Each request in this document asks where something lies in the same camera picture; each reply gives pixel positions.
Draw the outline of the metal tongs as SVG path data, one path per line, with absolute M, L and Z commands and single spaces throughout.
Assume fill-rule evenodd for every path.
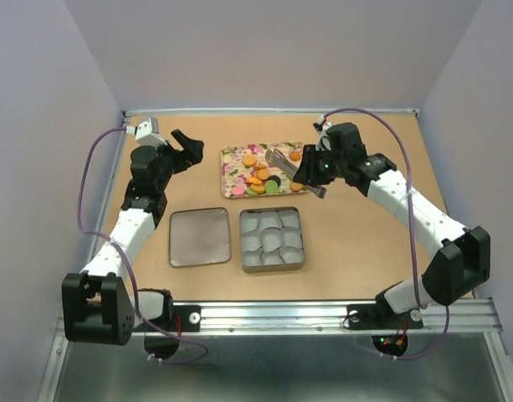
M 285 154 L 278 148 L 268 149 L 265 152 L 264 158 L 269 165 L 277 167 L 291 179 L 294 178 L 298 167 L 290 162 Z M 308 184 L 303 184 L 303 188 L 313 193 L 317 198 L 323 199 L 326 196 L 326 189 L 322 186 L 313 187 Z

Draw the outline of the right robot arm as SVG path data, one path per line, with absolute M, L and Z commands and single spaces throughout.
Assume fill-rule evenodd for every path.
M 368 154 L 355 124 L 320 120 L 314 127 L 318 142 L 303 147 L 295 182 L 317 188 L 344 180 L 407 226 L 432 258 L 423 274 L 382 292 L 373 307 L 378 324 L 391 327 L 404 312 L 433 302 L 449 306 L 488 281 L 490 235 L 485 229 L 450 218 L 410 186 L 390 159 Z

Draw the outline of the plain round orange cookie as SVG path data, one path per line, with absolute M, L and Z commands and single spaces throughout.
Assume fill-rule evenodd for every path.
M 294 192 L 298 192 L 303 189 L 303 185 L 300 183 L 291 182 L 290 189 Z

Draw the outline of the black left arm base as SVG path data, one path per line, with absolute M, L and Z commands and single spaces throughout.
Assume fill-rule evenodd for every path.
M 199 332 L 201 312 L 198 304 L 175 304 L 171 312 L 162 313 L 156 318 L 151 313 L 144 313 L 144 317 L 168 332 Z

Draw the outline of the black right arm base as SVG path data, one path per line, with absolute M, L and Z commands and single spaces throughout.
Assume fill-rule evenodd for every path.
M 395 313 L 390 307 L 381 307 L 376 303 L 349 305 L 343 323 L 346 328 L 353 331 L 423 328 L 419 312 L 409 310 Z

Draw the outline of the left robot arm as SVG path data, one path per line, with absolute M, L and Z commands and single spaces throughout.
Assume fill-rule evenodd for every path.
M 139 291 L 127 292 L 125 281 L 136 287 L 132 262 L 153 234 L 167 207 L 166 188 L 173 175 L 203 160 L 204 144 L 172 131 L 179 148 L 156 132 L 123 127 L 135 135 L 131 152 L 131 179 L 127 184 L 114 229 L 110 234 L 92 231 L 104 241 L 98 253 L 78 273 L 69 273 L 61 284 L 64 334 L 71 342 L 125 345 L 135 321 L 158 332 L 173 324 L 174 309 L 154 301 L 141 312 Z

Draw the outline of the small ridged orange cookie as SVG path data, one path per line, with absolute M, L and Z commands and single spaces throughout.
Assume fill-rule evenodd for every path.
M 301 159 L 301 154 L 297 151 L 293 151 L 290 153 L 290 159 L 294 162 L 297 162 Z

